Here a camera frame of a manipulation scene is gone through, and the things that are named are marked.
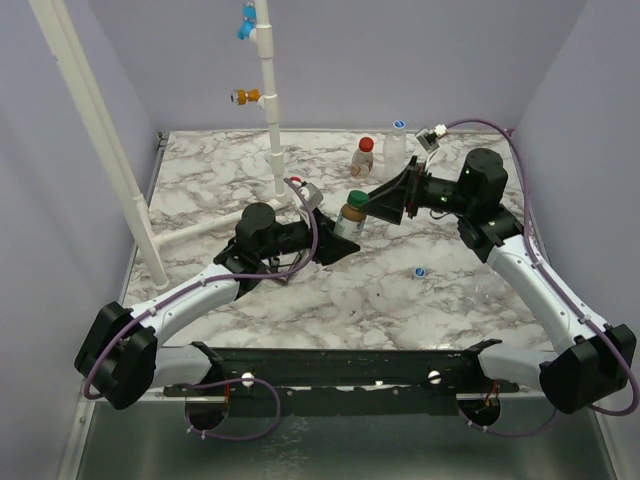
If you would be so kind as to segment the red bottle cap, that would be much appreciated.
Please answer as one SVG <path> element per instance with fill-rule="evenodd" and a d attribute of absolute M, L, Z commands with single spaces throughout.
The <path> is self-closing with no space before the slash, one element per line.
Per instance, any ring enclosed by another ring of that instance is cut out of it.
<path fill-rule="evenodd" d="M 374 140 L 371 137 L 362 137 L 359 140 L 358 148 L 362 152 L 371 152 L 374 148 Z"/>

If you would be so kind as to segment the clear plastic bottle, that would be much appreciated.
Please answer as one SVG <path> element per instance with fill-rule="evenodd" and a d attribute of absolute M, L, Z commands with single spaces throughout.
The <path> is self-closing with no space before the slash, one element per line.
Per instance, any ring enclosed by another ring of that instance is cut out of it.
<path fill-rule="evenodd" d="M 393 178 L 403 170 L 406 146 L 406 127 L 397 129 L 392 126 L 383 142 L 383 168 L 387 179 Z"/>

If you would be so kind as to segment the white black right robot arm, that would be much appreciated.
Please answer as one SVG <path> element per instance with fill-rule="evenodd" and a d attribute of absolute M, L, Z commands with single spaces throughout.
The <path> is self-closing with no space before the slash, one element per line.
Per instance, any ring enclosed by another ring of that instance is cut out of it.
<path fill-rule="evenodd" d="M 636 337 L 590 309 L 531 245 L 522 223 L 502 203 L 507 180 L 502 157 L 486 148 L 467 154 L 455 181 L 436 178 L 411 159 L 398 176 L 370 192 L 362 209 L 392 224 L 421 208 L 455 215 L 463 243 L 518 293 L 553 345 L 551 352 L 481 345 L 477 357 L 460 367 L 462 384 L 474 392 L 495 380 L 524 385 L 572 414 L 628 385 Z"/>

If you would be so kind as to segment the green bottle cap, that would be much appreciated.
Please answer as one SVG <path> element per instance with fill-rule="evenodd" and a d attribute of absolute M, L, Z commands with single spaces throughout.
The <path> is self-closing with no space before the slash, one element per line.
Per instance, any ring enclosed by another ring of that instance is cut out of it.
<path fill-rule="evenodd" d="M 360 190 L 350 191 L 347 197 L 347 204 L 356 210 L 359 210 L 368 201 L 369 195 L 366 192 Z"/>

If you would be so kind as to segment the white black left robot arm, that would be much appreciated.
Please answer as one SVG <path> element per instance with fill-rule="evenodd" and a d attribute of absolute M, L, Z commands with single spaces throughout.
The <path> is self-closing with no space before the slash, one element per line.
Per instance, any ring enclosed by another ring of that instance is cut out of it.
<path fill-rule="evenodd" d="M 214 393 L 222 372 L 213 352 L 198 343 L 169 347 L 171 337 L 274 278 L 268 259 L 307 251 L 308 261 L 328 266 L 359 249 L 335 234 L 333 221 L 319 209 L 281 224 L 266 203 L 246 207 L 234 237 L 201 273 L 130 308 L 113 301 L 99 310 L 74 361 L 85 397 L 104 398 L 121 410 L 154 388 L 190 385 L 201 395 Z"/>

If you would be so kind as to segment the clear bottle green white label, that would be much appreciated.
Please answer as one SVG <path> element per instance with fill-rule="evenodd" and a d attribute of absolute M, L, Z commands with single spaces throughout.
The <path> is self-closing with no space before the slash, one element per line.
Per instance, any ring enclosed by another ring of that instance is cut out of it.
<path fill-rule="evenodd" d="M 361 208 L 356 210 L 350 207 L 346 200 L 346 203 L 340 209 L 333 232 L 341 238 L 357 242 L 364 229 L 366 218 L 367 215 Z"/>

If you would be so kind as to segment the clear bottle red label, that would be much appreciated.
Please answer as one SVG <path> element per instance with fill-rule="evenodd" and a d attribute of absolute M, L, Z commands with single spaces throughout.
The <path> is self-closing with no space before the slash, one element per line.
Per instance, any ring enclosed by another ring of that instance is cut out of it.
<path fill-rule="evenodd" d="M 353 177 L 366 177 L 371 173 L 374 164 L 373 150 L 362 152 L 357 147 L 351 161 L 351 175 Z"/>

